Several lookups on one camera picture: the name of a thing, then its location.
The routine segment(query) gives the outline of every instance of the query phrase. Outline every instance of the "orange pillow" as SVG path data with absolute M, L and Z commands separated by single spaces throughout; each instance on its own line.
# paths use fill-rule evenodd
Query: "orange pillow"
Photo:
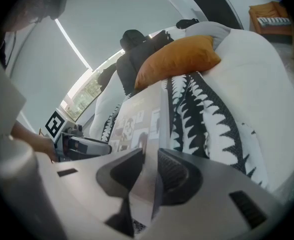
M 213 50 L 213 38 L 207 35 L 184 37 L 165 45 L 140 67 L 135 89 L 144 89 L 160 80 L 206 71 L 221 59 Z

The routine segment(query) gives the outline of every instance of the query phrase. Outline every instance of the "light strip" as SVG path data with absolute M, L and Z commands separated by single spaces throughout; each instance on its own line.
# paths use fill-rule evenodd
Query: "light strip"
M 60 29 L 61 33 L 63 34 L 63 36 L 66 38 L 67 42 L 70 44 L 70 46 L 73 49 L 73 51 L 77 54 L 78 58 L 81 60 L 81 62 L 85 65 L 85 67 L 87 69 L 93 70 L 91 68 L 91 66 L 89 66 L 89 64 L 87 63 L 87 61 L 84 59 L 84 57 L 81 55 L 81 53 L 79 52 L 79 50 L 76 48 L 76 46 L 74 45 L 73 41 L 69 38 L 69 36 L 67 35 L 66 31 L 64 30 L 64 28 L 61 25 L 61 23 L 59 22 L 59 20 L 58 19 L 55 19 L 55 22 L 56 22 L 58 28 Z
M 114 55 L 112 55 L 112 56 L 108 59 L 108 61 L 111 60 L 113 57 L 115 57 L 117 54 L 119 54 L 119 53 L 124 53 L 124 52 L 125 52 L 124 49 L 121 49 L 120 51 L 118 51 L 118 52 L 116 52 Z
M 73 98 L 78 90 L 83 86 L 83 84 L 92 76 L 94 72 L 91 68 L 87 69 L 82 76 L 74 83 L 74 85 L 70 88 L 67 95 L 69 98 Z

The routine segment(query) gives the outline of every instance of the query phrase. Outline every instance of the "orange chair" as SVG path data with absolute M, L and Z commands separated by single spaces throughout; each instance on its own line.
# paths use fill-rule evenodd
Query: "orange chair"
M 287 35 L 292 36 L 292 57 L 294 58 L 294 23 L 288 14 L 286 8 L 281 6 L 279 2 L 271 1 L 265 4 L 253 5 L 249 9 L 250 23 L 249 30 L 260 35 Z M 289 18 L 291 25 L 285 26 L 265 26 L 262 27 L 257 18 Z

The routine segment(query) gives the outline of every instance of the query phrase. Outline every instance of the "white couch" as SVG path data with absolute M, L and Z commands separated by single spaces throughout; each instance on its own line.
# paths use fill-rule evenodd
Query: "white couch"
M 254 32 L 232 29 L 216 53 L 221 62 L 203 77 L 235 120 L 257 133 L 268 189 L 274 192 L 294 171 L 294 88 L 274 47 Z M 90 137 L 100 139 L 108 116 L 124 98 L 115 72 L 98 98 Z

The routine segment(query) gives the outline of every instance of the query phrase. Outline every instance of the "window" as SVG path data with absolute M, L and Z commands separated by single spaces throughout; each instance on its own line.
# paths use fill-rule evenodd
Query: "window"
M 88 69 L 69 90 L 60 106 L 74 121 L 77 121 L 85 109 L 101 93 L 101 86 L 97 83 L 100 74 L 104 69 L 116 63 L 124 53 L 125 51 L 121 49 L 104 61 L 96 70 Z

